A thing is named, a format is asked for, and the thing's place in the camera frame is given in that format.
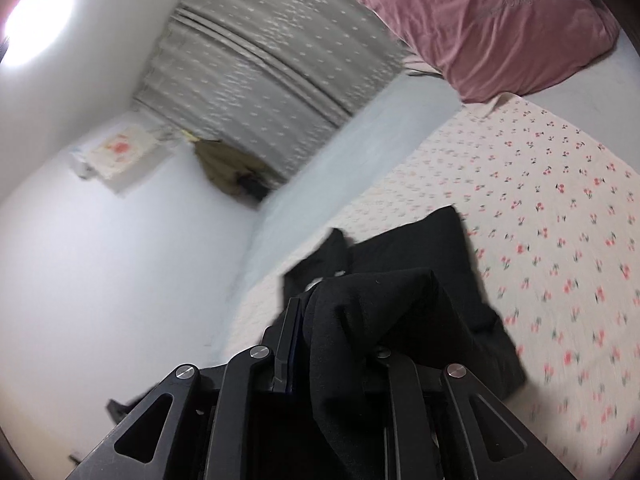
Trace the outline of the pale pink folded cloth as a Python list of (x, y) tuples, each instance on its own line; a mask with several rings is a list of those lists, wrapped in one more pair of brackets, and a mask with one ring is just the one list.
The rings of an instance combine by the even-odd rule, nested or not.
[(435, 67), (423, 61), (419, 55), (408, 55), (402, 60), (402, 69), (405, 74), (411, 77), (438, 77), (442, 78), (442, 73)]

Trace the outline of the light grey bed sheet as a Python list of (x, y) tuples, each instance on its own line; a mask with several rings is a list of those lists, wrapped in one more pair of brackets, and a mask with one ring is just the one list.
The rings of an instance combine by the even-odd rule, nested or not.
[[(529, 99), (639, 166), (639, 55), (627, 37), (602, 60)], [(234, 340), (232, 325), (252, 286), (460, 107), (445, 81), (399, 75), (268, 198), (242, 260), (221, 342)]]

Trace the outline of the black coat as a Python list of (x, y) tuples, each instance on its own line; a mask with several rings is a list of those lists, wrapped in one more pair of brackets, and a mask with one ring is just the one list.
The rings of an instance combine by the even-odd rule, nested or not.
[(524, 385), (452, 207), (357, 244), (333, 230), (283, 275), (282, 297), (303, 309), (294, 378), (302, 397), (290, 431), (295, 479), (382, 477), (385, 358), (464, 365), (500, 399)]

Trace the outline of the grey dotted curtain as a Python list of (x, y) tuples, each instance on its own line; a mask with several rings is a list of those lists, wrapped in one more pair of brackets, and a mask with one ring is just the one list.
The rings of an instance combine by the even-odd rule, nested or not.
[(179, 0), (134, 102), (288, 179), (399, 73), (358, 0)]

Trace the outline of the olive green hanging garment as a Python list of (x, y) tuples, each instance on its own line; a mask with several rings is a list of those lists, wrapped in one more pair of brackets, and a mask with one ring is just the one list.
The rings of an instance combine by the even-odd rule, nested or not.
[(224, 194), (261, 203), (281, 182), (262, 159), (222, 141), (196, 140), (193, 151), (207, 180)]

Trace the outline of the bright ceiling lamp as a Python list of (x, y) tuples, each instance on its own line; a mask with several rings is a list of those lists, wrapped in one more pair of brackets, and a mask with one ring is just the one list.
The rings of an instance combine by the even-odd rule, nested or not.
[(3, 31), (1, 66), (17, 70), (42, 55), (66, 29), (76, 0), (20, 0)]

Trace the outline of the pink pillow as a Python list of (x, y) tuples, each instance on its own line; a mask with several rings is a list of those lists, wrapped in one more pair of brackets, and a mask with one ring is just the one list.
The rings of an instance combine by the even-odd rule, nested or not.
[(549, 88), (610, 52), (620, 25), (597, 0), (359, 0), (462, 102)]

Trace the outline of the cherry print blanket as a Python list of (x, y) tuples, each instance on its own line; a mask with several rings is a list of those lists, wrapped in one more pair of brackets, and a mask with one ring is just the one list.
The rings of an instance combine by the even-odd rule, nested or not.
[(354, 240), (457, 208), (527, 375), (518, 419), (578, 479), (639, 474), (639, 177), (548, 110), (462, 110), (332, 224)]

